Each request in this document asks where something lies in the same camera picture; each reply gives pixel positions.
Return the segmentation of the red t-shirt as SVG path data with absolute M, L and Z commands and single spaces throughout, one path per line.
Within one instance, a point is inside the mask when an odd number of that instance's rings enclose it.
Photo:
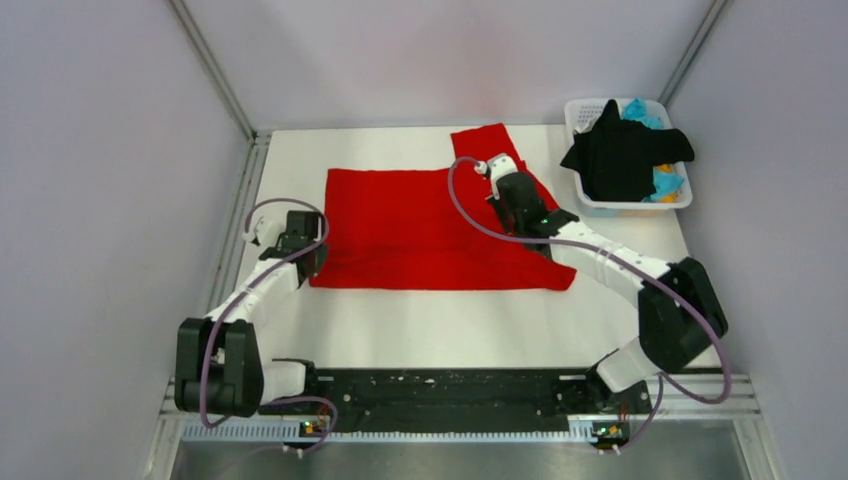
M 328 255 L 315 288 L 565 291 L 575 269 L 468 223 L 448 172 L 329 170 Z

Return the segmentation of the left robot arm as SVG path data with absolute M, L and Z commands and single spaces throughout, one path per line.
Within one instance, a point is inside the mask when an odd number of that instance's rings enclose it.
M 320 272 L 326 222 L 318 212 L 293 210 L 284 225 L 260 220 L 248 237 L 263 249 L 253 271 L 221 305 L 178 328 L 173 399 L 180 411 L 250 417 L 280 398 L 302 414 L 319 404 L 313 362 L 263 353 L 258 335 Z

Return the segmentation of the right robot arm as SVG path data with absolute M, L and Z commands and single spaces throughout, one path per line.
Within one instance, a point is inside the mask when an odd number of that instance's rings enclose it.
M 699 261 L 662 260 L 604 237 L 575 214 L 546 206 L 525 172 L 495 175 L 491 183 L 487 201 L 504 229 L 499 239 L 574 268 L 636 309 L 636 336 L 589 369 L 586 397 L 594 409 L 614 411 L 626 400 L 628 388 L 652 376 L 669 380 L 708 349 L 719 360 L 722 390 L 714 397 L 680 391 L 704 404 L 729 397 L 731 372 L 722 342 L 728 322 Z

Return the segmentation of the black t-shirt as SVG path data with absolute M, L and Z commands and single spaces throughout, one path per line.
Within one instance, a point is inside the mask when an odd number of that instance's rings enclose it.
M 623 120 L 617 102 L 610 99 L 594 126 L 574 136 L 560 166 L 578 173 L 585 193 L 594 200 L 643 202 L 654 193 L 655 166 L 694 159 L 694 149 L 681 130 L 651 130 Z

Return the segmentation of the white plastic basket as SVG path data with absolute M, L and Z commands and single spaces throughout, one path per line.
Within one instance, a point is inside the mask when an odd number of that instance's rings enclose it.
M 626 119 L 637 120 L 648 127 L 670 129 L 671 120 L 665 107 L 654 100 L 640 98 L 615 98 L 618 111 Z M 588 132 L 602 114 L 608 100 L 605 98 L 585 98 L 569 100 L 564 106 L 566 125 L 566 146 L 574 144 L 574 136 Z M 668 164 L 654 169 L 659 192 L 644 202 L 608 202 L 597 201 L 585 193 L 578 173 L 572 172 L 575 196 L 581 210 L 590 216 L 652 216 L 667 210 L 688 207 L 693 194 L 684 162 Z

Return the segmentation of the blue t-shirt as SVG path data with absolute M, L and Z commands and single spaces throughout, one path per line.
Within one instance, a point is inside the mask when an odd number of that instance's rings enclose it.
M 647 104 L 644 99 L 636 98 L 629 102 L 620 113 L 623 120 L 636 121 L 651 130 L 662 130 L 664 124 L 662 120 L 655 115 L 648 113 Z M 653 203 L 649 201 L 649 196 L 643 199 L 645 203 Z

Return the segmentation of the aluminium frame left rail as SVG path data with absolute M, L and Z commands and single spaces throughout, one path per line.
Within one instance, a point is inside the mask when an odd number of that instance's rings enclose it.
M 239 283 L 244 252 L 244 216 L 256 202 L 258 183 L 261 182 L 272 135 L 272 130 L 259 131 L 247 144 L 245 159 L 237 170 L 234 189 L 224 210 L 224 229 L 215 261 L 199 303 L 198 313 L 201 318 L 225 303 Z

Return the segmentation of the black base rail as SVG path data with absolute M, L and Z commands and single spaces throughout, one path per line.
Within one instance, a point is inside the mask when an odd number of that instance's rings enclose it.
M 258 412 L 322 413 L 325 399 L 336 433 L 501 434 L 564 432 L 579 415 L 622 420 L 652 409 L 646 382 L 608 393 L 571 368 L 312 368 L 304 394 L 304 403 Z

